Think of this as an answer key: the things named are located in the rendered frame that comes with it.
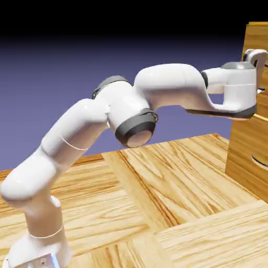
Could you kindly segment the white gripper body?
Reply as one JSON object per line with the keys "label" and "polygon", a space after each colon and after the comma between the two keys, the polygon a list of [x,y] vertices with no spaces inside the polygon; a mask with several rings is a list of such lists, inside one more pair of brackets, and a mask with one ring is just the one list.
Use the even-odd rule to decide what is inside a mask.
{"label": "white gripper body", "polygon": [[266,58],[267,58],[267,51],[264,49],[253,49],[249,54],[249,61],[256,68],[256,91],[258,88],[260,88]]}

